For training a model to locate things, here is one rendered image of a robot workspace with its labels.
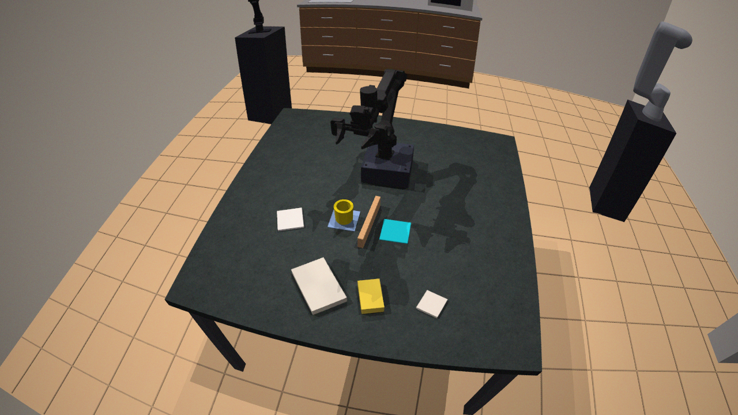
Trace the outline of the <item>yellow rectangular block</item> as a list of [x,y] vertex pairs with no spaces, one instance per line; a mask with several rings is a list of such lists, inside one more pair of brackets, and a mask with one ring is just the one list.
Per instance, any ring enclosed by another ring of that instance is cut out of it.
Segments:
[[380,279],[357,281],[362,314],[384,312]]

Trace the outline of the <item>beige flat square tile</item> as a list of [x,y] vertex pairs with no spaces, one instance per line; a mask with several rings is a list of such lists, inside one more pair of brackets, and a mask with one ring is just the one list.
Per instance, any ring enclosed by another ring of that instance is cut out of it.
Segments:
[[427,290],[416,309],[437,318],[445,306],[446,300],[447,299],[444,299],[440,295],[436,295],[435,293]]

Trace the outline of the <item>wooden block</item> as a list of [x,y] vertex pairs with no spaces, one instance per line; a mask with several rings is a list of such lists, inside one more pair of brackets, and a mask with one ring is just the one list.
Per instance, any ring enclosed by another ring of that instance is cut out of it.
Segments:
[[376,196],[375,199],[372,201],[371,209],[367,213],[366,221],[362,225],[362,229],[360,231],[360,234],[357,238],[357,246],[363,248],[366,244],[367,237],[369,233],[371,232],[372,223],[374,223],[374,220],[376,220],[376,215],[379,211],[381,205],[381,197]]

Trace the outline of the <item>beige flat rectangular block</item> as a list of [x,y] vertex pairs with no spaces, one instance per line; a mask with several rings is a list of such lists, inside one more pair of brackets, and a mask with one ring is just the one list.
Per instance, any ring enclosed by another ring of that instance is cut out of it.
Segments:
[[292,275],[312,315],[347,301],[324,257],[294,268]]

